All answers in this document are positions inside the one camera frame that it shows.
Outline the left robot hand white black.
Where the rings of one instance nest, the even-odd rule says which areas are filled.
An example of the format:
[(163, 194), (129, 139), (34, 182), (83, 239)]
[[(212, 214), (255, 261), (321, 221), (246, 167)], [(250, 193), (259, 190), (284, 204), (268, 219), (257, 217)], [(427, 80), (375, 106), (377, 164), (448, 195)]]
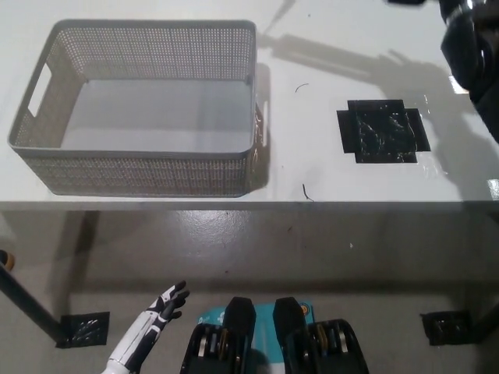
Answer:
[(106, 369), (112, 369), (113, 373), (138, 373), (162, 330), (182, 315), (179, 309), (188, 296), (184, 280), (160, 294), (123, 335), (109, 356)]

